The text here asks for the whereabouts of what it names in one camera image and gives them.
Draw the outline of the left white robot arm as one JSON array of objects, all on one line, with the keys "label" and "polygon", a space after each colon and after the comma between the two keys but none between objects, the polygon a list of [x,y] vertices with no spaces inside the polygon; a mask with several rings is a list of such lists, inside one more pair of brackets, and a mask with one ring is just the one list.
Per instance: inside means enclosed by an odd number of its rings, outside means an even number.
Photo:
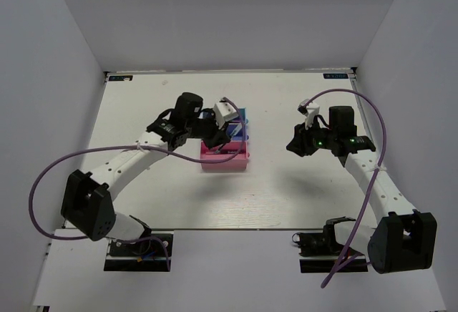
[{"label": "left white robot arm", "polygon": [[208,147],[225,145],[226,129],[238,117],[228,100],[203,108],[203,98],[182,93],[172,109],[161,113],[147,126],[135,144],[111,160],[87,172],[75,170],[67,179],[61,214],[90,240],[103,238],[126,242],[136,254],[150,249],[149,227],[141,220],[119,213],[113,202],[137,176],[172,154],[189,139]]}]

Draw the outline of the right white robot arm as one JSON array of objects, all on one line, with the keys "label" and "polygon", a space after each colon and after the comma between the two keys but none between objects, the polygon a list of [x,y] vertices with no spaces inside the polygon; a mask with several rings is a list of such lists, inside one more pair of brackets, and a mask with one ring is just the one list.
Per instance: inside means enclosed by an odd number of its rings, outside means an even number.
[{"label": "right white robot arm", "polygon": [[286,149],[301,157],[328,150],[355,179],[369,204],[377,226],[360,225],[351,248],[363,253],[377,273],[430,268],[434,254],[437,221],[431,213],[418,211],[400,192],[388,173],[377,164],[373,142],[357,134],[354,109],[335,106],[328,110],[322,127],[319,106],[300,105],[305,121],[294,128]]}]

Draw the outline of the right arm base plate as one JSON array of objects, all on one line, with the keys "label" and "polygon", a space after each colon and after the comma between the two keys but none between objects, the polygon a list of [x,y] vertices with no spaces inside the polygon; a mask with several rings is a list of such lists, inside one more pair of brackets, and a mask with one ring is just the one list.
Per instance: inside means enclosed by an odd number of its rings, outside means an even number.
[{"label": "right arm base plate", "polygon": [[[340,217],[326,221],[322,230],[311,232],[297,232],[291,241],[299,249],[300,267],[302,273],[327,273],[343,250],[349,233],[352,231],[353,218]],[[351,247],[345,252],[343,260],[354,260],[340,269],[341,273],[363,273],[368,270],[368,244],[375,229],[361,225],[351,242]]]}]

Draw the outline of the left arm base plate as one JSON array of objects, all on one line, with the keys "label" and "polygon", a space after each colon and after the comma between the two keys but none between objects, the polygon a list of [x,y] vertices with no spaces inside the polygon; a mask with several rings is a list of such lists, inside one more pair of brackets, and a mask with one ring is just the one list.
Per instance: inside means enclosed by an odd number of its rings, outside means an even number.
[{"label": "left arm base plate", "polygon": [[168,272],[172,262],[174,233],[153,233],[156,240],[138,244],[110,241],[104,261],[106,272]]}]

